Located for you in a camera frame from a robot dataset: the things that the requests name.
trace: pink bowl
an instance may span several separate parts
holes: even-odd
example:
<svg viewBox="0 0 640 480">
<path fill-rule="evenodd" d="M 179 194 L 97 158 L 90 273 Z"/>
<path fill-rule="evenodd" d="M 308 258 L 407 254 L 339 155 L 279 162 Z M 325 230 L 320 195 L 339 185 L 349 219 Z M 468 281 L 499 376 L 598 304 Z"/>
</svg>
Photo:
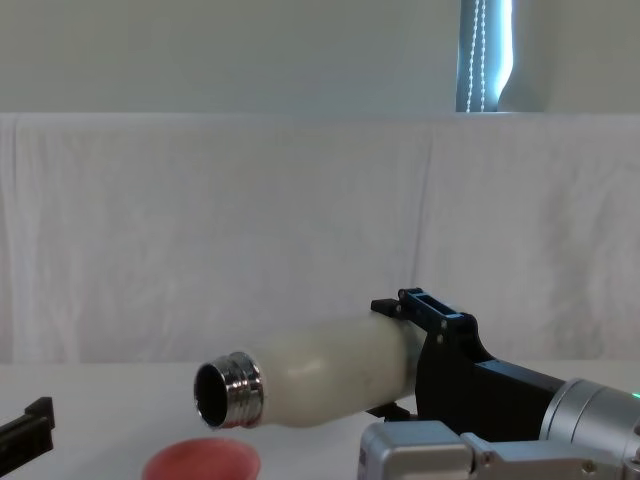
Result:
<svg viewBox="0 0 640 480">
<path fill-rule="evenodd" d="M 158 452 L 142 480 L 256 480 L 259 471 L 253 447 L 229 438 L 200 438 Z"/>
</svg>

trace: bottle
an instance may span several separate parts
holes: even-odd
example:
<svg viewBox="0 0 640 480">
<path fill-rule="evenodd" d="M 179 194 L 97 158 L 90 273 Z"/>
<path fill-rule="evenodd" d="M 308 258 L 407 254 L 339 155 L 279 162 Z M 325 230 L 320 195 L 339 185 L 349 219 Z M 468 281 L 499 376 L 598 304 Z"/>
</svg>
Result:
<svg viewBox="0 0 640 480">
<path fill-rule="evenodd" d="M 212 428 L 319 425 L 412 393 L 424 339 L 374 312 L 273 335 L 202 365 L 196 407 Z"/>
</svg>

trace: threaded bottle opening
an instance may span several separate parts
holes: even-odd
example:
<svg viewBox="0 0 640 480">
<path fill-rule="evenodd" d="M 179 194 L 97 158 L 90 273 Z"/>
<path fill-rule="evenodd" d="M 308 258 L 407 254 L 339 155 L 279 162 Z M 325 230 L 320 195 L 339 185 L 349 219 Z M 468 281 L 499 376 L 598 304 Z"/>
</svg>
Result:
<svg viewBox="0 0 640 480">
<path fill-rule="evenodd" d="M 202 365 L 193 394 L 198 413 L 212 428 L 252 427 L 260 421 L 262 379 L 246 353 L 232 353 Z"/>
<path fill-rule="evenodd" d="M 196 408 L 207 425 L 219 428 L 227 416 L 227 387 L 216 367 L 203 365 L 194 384 Z"/>
</svg>

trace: white table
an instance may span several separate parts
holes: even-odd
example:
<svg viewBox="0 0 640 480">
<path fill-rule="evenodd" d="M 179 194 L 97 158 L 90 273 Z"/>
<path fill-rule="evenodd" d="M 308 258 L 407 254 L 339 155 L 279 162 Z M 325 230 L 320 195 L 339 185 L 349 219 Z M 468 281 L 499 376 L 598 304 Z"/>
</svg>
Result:
<svg viewBox="0 0 640 480">
<path fill-rule="evenodd" d="M 640 364 L 535 362 L 529 368 L 560 378 L 584 377 L 626 391 L 640 390 Z M 192 403 L 194 364 L 0 366 L 0 421 L 40 396 L 54 399 L 52 452 L 7 480 L 137 480 L 146 460 L 172 443 L 223 435 L 259 451 L 260 480 L 355 479 L 358 444 L 372 422 L 358 414 L 293 430 L 262 427 L 212 433 Z"/>
</svg>

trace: screw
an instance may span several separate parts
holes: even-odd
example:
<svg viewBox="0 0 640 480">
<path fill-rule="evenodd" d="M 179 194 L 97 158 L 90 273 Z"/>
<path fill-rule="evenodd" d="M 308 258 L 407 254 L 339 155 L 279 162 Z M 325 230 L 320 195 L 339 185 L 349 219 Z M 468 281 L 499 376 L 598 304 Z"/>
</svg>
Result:
<svg viewBox="0 0 640 480">
<path fill-rule="evenodd" d="M 593 460 L 587 460 L 586 462 L 584 462 L 582 464 L 582 471 L 584 473 L 595 473 L 595 471 L 597 470 L 596 464 L 593 463 Z"/>
</svg>

